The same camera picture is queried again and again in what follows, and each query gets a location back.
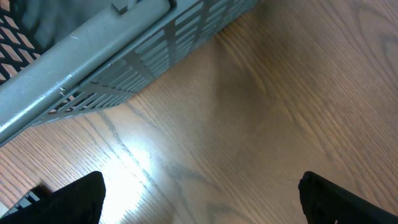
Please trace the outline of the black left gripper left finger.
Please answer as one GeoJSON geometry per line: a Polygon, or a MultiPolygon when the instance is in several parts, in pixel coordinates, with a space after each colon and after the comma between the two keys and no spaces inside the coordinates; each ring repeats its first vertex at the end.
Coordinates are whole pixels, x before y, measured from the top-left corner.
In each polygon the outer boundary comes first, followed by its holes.
{"type": "Polygon", "coordinates": [[[105,195],[103,175],[94,171],[37,203],[1,218],[1,224],[98,224],[105,195]]]}

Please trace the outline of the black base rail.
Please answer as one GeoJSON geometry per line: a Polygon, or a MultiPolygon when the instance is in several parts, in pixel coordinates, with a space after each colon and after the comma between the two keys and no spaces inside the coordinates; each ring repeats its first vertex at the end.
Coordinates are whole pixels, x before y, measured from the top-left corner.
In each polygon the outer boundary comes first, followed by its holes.
{"type": "Polygon", "coordinates": [[[29,205],[37,203],[39,200],[49,196],[52,192],[45,185],[40,184],[30,189],[26,194],[22,196],[11,208],[7,208],[1,203],[1,218],[4,218],[10,214],[16,213],[29,205]]]}

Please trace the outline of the dark grey plastic basket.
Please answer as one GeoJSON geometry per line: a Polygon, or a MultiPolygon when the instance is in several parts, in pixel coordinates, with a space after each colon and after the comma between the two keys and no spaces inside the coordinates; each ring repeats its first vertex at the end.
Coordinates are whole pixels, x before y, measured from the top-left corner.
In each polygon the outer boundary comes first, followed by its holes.
{"type": "Polygon", "coordinates": [[[120,105],[256,0],[2,1],[1,143],[120,105]]]}

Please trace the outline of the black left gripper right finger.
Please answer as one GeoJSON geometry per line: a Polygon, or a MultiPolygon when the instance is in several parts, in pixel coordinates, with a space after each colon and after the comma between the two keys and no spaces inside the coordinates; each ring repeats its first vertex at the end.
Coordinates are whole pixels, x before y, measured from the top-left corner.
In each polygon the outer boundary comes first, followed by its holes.
{"type": "Polygon", "coordinates": [[[298,184],[309,224],[397,224],[393,215],[322,176],[306,171],[298,184]]]}

